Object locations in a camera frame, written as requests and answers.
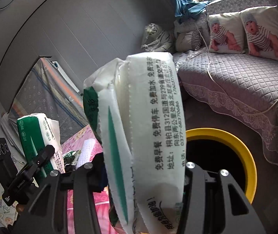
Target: power cord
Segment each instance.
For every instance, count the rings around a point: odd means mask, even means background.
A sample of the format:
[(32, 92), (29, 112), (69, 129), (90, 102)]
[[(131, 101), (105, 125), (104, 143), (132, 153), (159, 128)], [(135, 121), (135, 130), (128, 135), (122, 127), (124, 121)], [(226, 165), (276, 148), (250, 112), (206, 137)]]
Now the power cord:
[(254, 115), (260, 115), (260, 114), (264, 114), (264, 113), (266, 113), (266, 112), (269, 112), (269, 111), (278, 103), (278, 99), (277, 99), (267, 110), (265, 110), (265, 111), (258, 112), (258, 113), (246, 113), (245, 111), (241, 110), (241, 109), (238, 107), (238, 105), (233, 101), (233, 98), (232, 98), (231, 96), (228, 95), (228, 93), (225, 91), (225, 89), (222, 88), (222, 86), (219, 85), (219, 84), (213, 79), (213, 77), (212, 77), (211, 74), (210, 74), (210, 65), (211, 65), (211, 63), (212, 63), (212, 58), (211, 58), (211, 56), (210, 56), (209, 48), (208, 48), (208, 46), (207, 46), (207, 43), (206, 43), (204, 37), (202, 36), (201, 32), (199, 31), (199, 28), (197, 27), (196, 24), (195, 24), (195, 26), (196, 26), (196, 28), (197, 28), (199, 34), (201, 35), (201, 37), (202, 37), (202, 39), (203, 39), (203, 41), (204, 41), (204, 44), (205, 44), (205, 46), (206, 46), (206, 49), (207, 49), (208, 58), (209, 58), (209, 60), (210, 60), (210, 62), (208, 63), (208, 66), (207, 66), (207, 73), (208, 73), (208, 75), (210, 76), (210, 79), (211, 79), (214, 83), (216, 83), (216, 84), (223, 90), (223, 92), (230, 98), (231, 102), (232, 102), (242, 113), (247, 114), (247, 115), (250, 115), (250, 116), (254, 116)]

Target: dark floor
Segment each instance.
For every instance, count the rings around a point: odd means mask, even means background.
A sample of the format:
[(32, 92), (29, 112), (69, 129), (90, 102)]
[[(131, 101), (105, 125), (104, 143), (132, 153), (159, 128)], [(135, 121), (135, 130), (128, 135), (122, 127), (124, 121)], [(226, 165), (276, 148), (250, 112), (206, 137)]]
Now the dark floor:
[(278, 233), (278, 166), (263, 156), (261, 137), (238, 120), (215, 113), (206, 103), (190, 97), (184, 101), (186, 129), (217, 128), (240, 138), (252, 153), (257, 168), (257, 190), (252, 203), (267, 234)]

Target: baby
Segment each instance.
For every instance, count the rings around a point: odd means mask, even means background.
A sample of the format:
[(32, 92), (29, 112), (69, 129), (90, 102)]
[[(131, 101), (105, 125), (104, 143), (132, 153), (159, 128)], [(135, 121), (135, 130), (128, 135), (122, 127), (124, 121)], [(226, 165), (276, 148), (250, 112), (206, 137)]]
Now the baby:
[(260, 56), (259, 51), (274, 50), (278, 57), (278, 37), (263, 26), (258, 26), (257, 21), (251, 13), (243, 16), (243, 25), (247, 31), (246, 37), (249, 44), (249, 54)]
[(217, 45), (226, 45), (230, 50), (241, 51), (241, 47), (237, 44), (234, 34), (226, 30), (223, 26), (220, 26), (218, 18), (213, 18), (210, 21), (212, 31), (212, 44), (210, 48), (218, 51)]

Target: blue curtain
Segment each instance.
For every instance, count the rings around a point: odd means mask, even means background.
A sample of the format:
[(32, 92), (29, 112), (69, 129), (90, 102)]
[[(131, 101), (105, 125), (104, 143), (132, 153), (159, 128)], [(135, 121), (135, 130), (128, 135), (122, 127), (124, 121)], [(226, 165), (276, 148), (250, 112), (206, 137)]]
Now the blue curtain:
[(179, 22), (183, 22), (189, 18), (197, 20), (210, 1), (198, 3), (192, 0), (175, 0), (174, 2), (176, 3), (175, 17)]

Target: green and white tissue pack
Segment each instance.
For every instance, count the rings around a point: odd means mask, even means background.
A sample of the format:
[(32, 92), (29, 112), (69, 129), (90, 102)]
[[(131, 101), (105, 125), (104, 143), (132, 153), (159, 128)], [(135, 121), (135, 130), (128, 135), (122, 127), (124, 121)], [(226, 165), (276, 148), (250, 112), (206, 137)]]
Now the green and white tissue pack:
[(185, 119), (172, 55), (114, 59), (84, 82), (84, 109), (102, 142), (124, 231), (176, 233), (185, 175)]
[(60, 127), (57, 120), (47, 118), (44, 113), (33, 113), (17, 120), (18, 132), (28, 163), (47, 145), (52, 145), (55, 153), (50, 161), (36, 173), (35, 180), (40, 185), (52, 170), (64, 173), (64, 161), (60, 145)]

